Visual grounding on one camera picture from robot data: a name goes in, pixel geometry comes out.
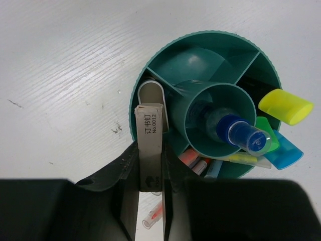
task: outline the blue highlighter cap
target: blue highlighter cap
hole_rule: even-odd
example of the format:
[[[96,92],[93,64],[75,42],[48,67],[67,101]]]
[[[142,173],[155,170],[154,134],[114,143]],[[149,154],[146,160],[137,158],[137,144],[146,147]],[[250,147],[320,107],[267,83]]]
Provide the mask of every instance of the blue highlighter cap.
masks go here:
[[[230,127],[236,123],[236,122],[246,122],[248,123],[247,120],[238,117],[237,115],[234,114],[229,114],[224,116],[223,118],[220,119],[220,121],[217,123],[216,126],[216,133],[217,136],[224,142],[227,142],[228,144],[232,145],[232,146],[237,146],[233,143],[230,142],[229,140],[229,129]]]
[[[266,153],[264,157],[268,159],[274,167],[281,170],[300,160],[301,157],[303,157],[303,152],[278,131],[273,131],[280,143],[280,147],[274,152]]]
[[[256,157],[265,154],[271,146],[269,133],[233,114],[223,117],[218,122],[216,133],[224,142],[240,147]]]

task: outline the pen holder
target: pen holder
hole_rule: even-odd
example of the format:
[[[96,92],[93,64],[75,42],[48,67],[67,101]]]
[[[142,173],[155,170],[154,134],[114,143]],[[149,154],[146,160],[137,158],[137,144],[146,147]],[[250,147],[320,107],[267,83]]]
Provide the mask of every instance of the pen holder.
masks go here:
[[[171,103],[169,116],[173,126],[183,138],[200,154],[215,158],[231,155],[240,150],[228,143],[216,142],[198,128],[186,126],[188,110],[194,101],[212,102],[215,107],[227,107],[235,110],[241,118],[255,125],[255,106],[250,96],[240,87],[228,83],[215,83],[199,80],[182,82],[176,88],[183,96],[175,95]]]
[[[191,145],[210,156],[228,155],[238,148],[225,146],[221,150],[215,144],[210,150],[208,138],[194,133],[185,125],[186,111],[192,99],[227,101],[238,99],[237,110],[241,117],[254,124],[255,112],[247,94],[238,87],[243,75],[281,88],[277,73],[267,56],[250,41],[232,33],[203,31],[180,37],[160,49],[146,64],[133,88],[129,106],[129,126],[134,140],[137,140],[134,109],[138,105],[139,86],[152,77],[164,91],[169,111],[169,131],[163,134],[174,152],[181,154]],[[188,80],[201,81],[199,84]],[[274,130],[279,130],[280,121],[266,115]],[[224,162],[219,178],[237,178],[247,173],[248,165]]]

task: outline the white table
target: white table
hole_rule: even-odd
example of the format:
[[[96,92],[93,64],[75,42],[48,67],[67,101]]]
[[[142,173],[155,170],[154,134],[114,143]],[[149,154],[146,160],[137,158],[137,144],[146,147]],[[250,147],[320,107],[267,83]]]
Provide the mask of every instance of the white table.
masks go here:
[[[314,0],[2,1],[0,177],[76,182],[105,166],[132,142],[129,100],[146,62],[182,35],[222,30],[259,46],[283,88],[315,103],[305,121],[281,126],[303,159],[246,177],[298,182],[321,216],[320,13]],[[137,240],[162,240],[161,221],[141,225],[156,202],[141,195]]]

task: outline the yellow highlighter cap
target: yellow highlighter cap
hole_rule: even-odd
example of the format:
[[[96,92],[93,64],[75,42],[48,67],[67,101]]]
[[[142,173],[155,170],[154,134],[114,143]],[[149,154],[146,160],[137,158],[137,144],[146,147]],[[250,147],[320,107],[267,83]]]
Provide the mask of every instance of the yellow highlighter cap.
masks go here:
[[[282,89],[275,89],[259,102],[259,109],[287,123],[298,124],[312,111],[314,104]]]

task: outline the blue highlighter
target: blue highlighter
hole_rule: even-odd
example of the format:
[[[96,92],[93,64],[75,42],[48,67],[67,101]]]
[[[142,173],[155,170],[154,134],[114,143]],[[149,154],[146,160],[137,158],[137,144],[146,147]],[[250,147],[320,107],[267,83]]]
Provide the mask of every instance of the blue highlighter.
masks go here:
[[[300,160],[303,157],[303,152],[278,131],[273,131],[280,143],[280,147],[274,152],[264,154],[264,157],[278,170],[282,170]]]

